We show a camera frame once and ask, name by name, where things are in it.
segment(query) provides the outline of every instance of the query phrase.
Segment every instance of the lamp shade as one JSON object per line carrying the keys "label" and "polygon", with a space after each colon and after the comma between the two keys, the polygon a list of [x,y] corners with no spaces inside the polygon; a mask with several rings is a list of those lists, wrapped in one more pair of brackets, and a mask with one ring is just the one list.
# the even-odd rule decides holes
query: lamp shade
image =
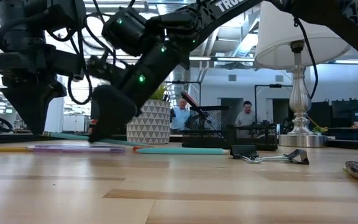
{"label": "lamp shade", "polygon": [[[301,20],[306,30],[316,63],[335,59],[351,46],[325,26],[309,24]],[[295,66],[290,43],[304,40],[300,27],[294,26],[293,16],[278,10],[272,3],[264,1],[260,8],[258,44],[255,65],[271,69],[289,69]],[[311,66],[307,46],[301,53],[302,65]]]}

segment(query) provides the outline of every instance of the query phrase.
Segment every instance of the wooden tabletop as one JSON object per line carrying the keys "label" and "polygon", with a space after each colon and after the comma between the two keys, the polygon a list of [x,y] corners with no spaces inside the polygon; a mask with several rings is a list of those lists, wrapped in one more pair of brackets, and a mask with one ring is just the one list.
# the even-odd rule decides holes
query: wooden tabletop
{"label": "wooden tabletop", "polygon": [[307,151],[309,166],[131,151],[0,153],[0,224],[358,224],[358,180],[342,169],[358,151]]}

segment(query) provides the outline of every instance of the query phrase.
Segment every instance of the man in gray shirt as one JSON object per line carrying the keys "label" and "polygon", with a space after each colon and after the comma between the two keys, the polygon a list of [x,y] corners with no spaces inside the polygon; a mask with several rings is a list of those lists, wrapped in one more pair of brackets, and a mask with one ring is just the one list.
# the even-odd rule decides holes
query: man in gray shirt
{"label": "man in gray shirt", "polygon": [[255,121],[255,114],[252,113],[252,103],[244,102],[244,110],[237,115],[236,127],[251,125]]}

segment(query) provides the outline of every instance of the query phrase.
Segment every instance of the green plant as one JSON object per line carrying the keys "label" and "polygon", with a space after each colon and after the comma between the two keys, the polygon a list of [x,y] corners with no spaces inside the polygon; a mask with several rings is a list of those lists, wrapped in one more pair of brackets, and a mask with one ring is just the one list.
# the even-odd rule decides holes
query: green plant
{"label": "green plant", "polygon": [[326,128],[322,128],[322,127],[319,127],[319,126],[316,126],[316,127],[313,128],[314,133],[324,133],[326,131],[327,131]]}
{"label": "green plant", "polygon": [[150,100],[162,100],[162,101],[169,101],[169,89],[168,84],[165,82],[161,83],[158,89],[150,96]]}

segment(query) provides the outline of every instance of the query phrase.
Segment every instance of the black mesh pen holder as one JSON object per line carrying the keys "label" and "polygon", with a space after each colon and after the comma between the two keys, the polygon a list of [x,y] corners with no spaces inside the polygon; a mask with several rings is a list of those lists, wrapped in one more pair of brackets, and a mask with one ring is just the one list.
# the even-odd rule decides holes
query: black mesh pen holder
{"label": "black mesh pen holder", "polygon": [[230,144],[226,140],[228,111],[228,106],[191,107],[186,130],[182,131],[182,146],[229,149]]}
{"label": "black mesh pen holder", "polygon": [[277,124],[266,126],[227,126],[227,141],[230,145],[254,145],[256,150],[275,151],[277,149]]}

